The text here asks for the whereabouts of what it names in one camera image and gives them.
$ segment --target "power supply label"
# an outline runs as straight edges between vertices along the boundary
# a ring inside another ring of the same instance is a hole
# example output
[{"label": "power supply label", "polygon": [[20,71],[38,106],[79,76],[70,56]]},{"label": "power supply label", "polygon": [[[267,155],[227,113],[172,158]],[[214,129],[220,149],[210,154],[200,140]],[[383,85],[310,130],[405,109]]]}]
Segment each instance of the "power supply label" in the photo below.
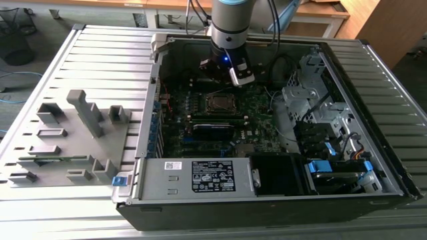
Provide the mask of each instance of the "power supply label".
[{"label": "power supply label", "polygon": [[191,173],[195,193],[236,191],[232,161],[194,161]]}]

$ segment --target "cable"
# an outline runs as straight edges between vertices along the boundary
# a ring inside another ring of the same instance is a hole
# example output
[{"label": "cable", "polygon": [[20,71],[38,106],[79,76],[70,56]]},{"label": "cable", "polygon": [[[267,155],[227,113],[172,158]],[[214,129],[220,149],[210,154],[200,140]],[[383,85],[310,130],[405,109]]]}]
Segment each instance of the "cable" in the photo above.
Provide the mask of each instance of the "cable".
[{"label": "cable", "polygon": [[174,17],[172,16],[172,19],[180,19],[182,18],[182,16],[178,16],[178,17]]},{"label": "cable", "polygon": [[191,0],[187,0],[187,10],[186,10],[186,33],[188,35],[188,13],[190,13],[190,2]]},{"label": "cable", "polygon": [[200,8],[202,13],[203,13],[206,19],[211,20],[211,19],[212,19],[212,16],[211,16],[210,14],[207,14],[206,10],[203,9],[203,7],[202,7],[202,5],[200,5],[200,3],[199,3],[199,0],[195,0],[195,4],[198,4],[198,7]]},{"label": "cable", "polygon": [[348,141],[350,141],[350,138],[352,137],[352,135],[358,135],[358,133],[355,131],[352,131],[351,133],[348,133],[348,136],[344,140],[344,145],[342,146],[342,149],[340,149],[340,157],[343,158],[344,157],[344,151],[346,151],[346,147],[347,147],[347,144],[348,144]]},{"label": "cable", "polygon": [[286,69],[286,72],[295,72],[298,70],[298,62],[295,61],[295,59],[286,53],[280,53],[271,61],[270,66],[268,66],[268,80],[272,81],[274,78],[274,67],[276,65],[276,62],[279,59],[284,59],[288,64],[286,65],[287,67],[290,66],[290,68]]},{"label": "cable", "polygon": [[275,99],[275,95],[276,95],[279,92],[280,92],[280,91],[275,91],[274,94],[272,94],[272,96],[271,96],[271,100],[270,100],[270,110],[274,110],[274,109],[272,109],[274,99]]},{"label": "cable", "polygon": [[198,12],[198,10],[196,10],[196,8],[195,8],[194,0],[190,0],[190,4],[191,4],[191,8],[192,8],[195,14],[198,15],[198,17],[199,17],[199,19],[200,19],[200,21],[202,21],[202,23],[203,23],[203,26],[207,27],[208,24],[207,24],[206,21],[203,21],[203,18],[202,18],[200,14],[199,14],[199,12]]},{"label": "cable", "polygon": [[287,138],[287,136],[284,136],[284,134],[279,131],[279,129],[278,129],[276,126],[274,126],[274,128],[275,128],[275,130],[278,131],[278,134],[280,134],[280,136],[284,137],[288,141],[291,141],[291,142],[294,142],[294,143],[298,143],[298,142],[299,142],[299,141],[296,141],[296,140],[292,140],[292,139]]},{"label": "cable", "polygon": [[320,105],[323,104],[323,102],[327,100],[327,98],[330,97],[330,93],[327,93],[320,100],[315,103],[315,105],[312,106],[312,108],[306,112],[306,114],[302,116],[300,120],[304,121],[306,117],[308,117],[308,115],[320,108]]},{"label": "cable", "polygon": [[352,156],[352,160],[354,159],[359,159],[359,157],[360,157],[360,154],[364,152],[364,150],[366,150],[366,146],[363,146],[363,144],[360,143],[360,141],[358,140],[356,141],[356,143],[360,145],[360,149],[359,149],[359,151],[355,153],[355,155]]},{"label": "cable", "polygon": [[274,62],[274,59],[276,58],[276,56],[279,54],[279,50],[280,50],[280,21],[279,21],[279,14],[278,14],[275,1],[274,0],[268,0],[268,2],[271,4],[271,11],[272,11],[274,16],[275,16],[274,22],[276,23],[276,27],[278,27],[278,45],[276,45],[276,49],[275,49],[275,54],[274,54],[270,62],[267,63],[267,66]]},{"label": "cable", "polygon": [[4,78],[6,76],[10,76],[10,75],[14,75],[14,74],[34,74],[34,75],[38,75],[39,77],[43,77],[43,74],[38,73],[38,72],[32,72],[32,71],[16,71],[16,72],[10,72],[4,75],[0,76],[0,78]]},{"label": "cable", "polygon": [[196,35],[196,34],[198,34],[199,32],[202,32],[204,29],[206,29],[206,27],[200,28],[198,31],[190,33],[190,35]]},{"label": "cable", "polygon": [[2,100],[0,99],[0,102],[7,103],[7,104],[22,104],[22,103],[24,103],[27,101],[7,101],[7,100]]},{"label": "cable", "polygon": [[216,93],[224,91],[226,89],[231,89],[231,88],[232,88],[231,86],[230,86],[230,87],[226,87],[226,88],[223,88],[222,90],[218,90],[218,91],[214,91],[214,92],[208,93],[207,95],[216,94]]},{"label": "cable", "polygon": [[[267,2],[268,2],[270,10],[271,10],[272,22],[275,22],[274,6],[272,6],[272,3],[271,3],[270,0],[268,0]],[[276,40],[276,24],[272,25],[272,39],[271,39],[271,42],[267,44],[267,47],[270,47],[271,45],[274,45],[275,40]]]},{"label": "cable", "polygon": [[272,98],[274,96],[270,94],[268,90],[267,90],[267,87],[264,86],[264,89],[266,89],[266,93],[268,94],[268,96]]}]

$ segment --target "table leg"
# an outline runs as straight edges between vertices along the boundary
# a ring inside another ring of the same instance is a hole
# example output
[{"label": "table leg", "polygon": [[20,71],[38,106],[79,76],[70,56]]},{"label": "table leg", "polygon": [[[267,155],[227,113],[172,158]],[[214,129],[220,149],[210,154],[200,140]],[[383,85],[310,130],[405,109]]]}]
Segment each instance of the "table leg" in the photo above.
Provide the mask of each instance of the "table leg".
[{"label": "table leg", "polygon": [[155,10],[146,9],[147,24],[150,29],[159,28],[159,15]]},{"label": "table leg", "polygon": [[134,20],[135,25],[138,28],[148,28],[147,24],[147,16],[143,13],[132,13],[134,14]]},{"label": "table leg", "polygon": [[323,38],[335,38],[336,33],[340,30],[342,24],[344,19],[343,18],[334,18],[330,24],[327,25],[327,29],[323,33]]},{"label": "table leg", "polygon": [[48,11],[51,12],[51,15],[52,15],[52,18],[54,18],[54,19],[60,19],[60,18],[62,18],[62,16],[60,16],[60,10],[58,10],[58,9],[50,9]]},{"label": "table leg", "polygon": [[167,15],[167,23],[172,24],[174,23],[174,17],[172,15]]}]

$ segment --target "barcode sticker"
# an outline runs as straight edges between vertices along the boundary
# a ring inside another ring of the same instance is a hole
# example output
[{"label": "barcode sticker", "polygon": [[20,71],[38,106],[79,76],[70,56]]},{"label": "barcode sticker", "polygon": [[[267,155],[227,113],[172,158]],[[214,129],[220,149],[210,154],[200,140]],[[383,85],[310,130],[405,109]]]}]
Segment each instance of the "barcode sticker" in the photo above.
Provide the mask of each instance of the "barcode sticker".
[{"label": "barcode sticker", "polygon": [[143,7],[143,4],[134,4],[134,3],[126,3],[124,6],[127,7]]},{"label": "barcode sticker", "polygon": [[182,161],[167,161],[164,162],[164,170],[182,170],[183,162]]}]

